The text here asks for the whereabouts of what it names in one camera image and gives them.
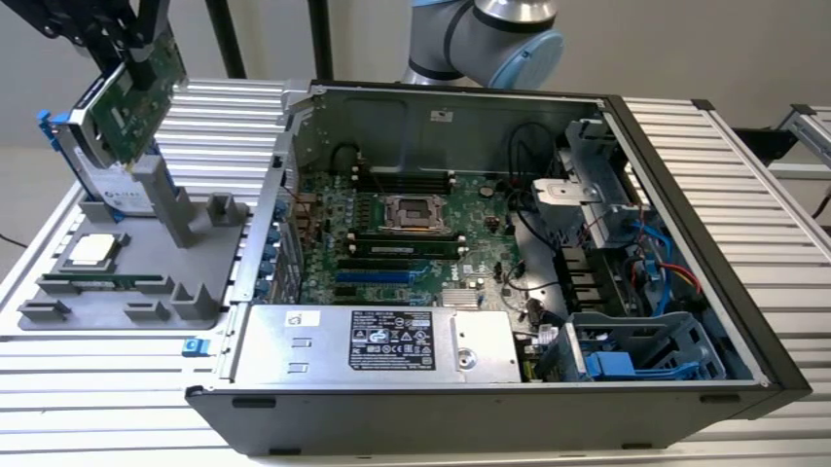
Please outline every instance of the green expansion card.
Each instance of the green expansion card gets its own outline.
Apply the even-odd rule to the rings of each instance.
[[[480,309],[521,308],[524,298],[504,291],[494,278],[496,264],[506,272],[518,260],[505,197],[494,184],[482,176],[458,175],[448,195],[386,195],[358,193],[344,176],[306,175],[304,207],[296,209],[298,216],[310,216],[298,219],[301,303],[433,305],[442,290],[469,288],[472,282]],[[402,215],[398,222],[397,208],[413,210],[413,219]]]
[[[129,163],[144,154],[170,107],[172,87],[184,80],[184,65],[169,27],[156,39],[146,59],[156,74],[149,89],[132,85],[121,66],[113,72],[116,75],[96,80],[73,108],[73,131],[84,135],[81,139],[89,145],[84,152],[97,157],[101,167]]]

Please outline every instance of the warning label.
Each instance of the warning label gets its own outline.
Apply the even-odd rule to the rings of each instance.
[[[429,311],[352,311],[353,370],[434,370]]]

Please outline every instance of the black pcie slot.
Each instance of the black pcie slot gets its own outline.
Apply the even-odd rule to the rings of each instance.
[[[356,258],[365,258],[373,260],[400,260],[401,258],[409,258],[412,260],[457,260],[461,258],[458,253],[372,253],[368,251],[357,251],[352,254]]]
[[[364,305],[384,305],[384,306],[409,306],[409,302],[401,301],[386,301],[386,300],[334,300],[332,301],[333,305],[348,305],[348,306],[364,306]]]
[[[361,260],[346,259],[337,260],[338,269],[368,269],[368,270],[410,270],[412,263],[409,261],[396,260]]]

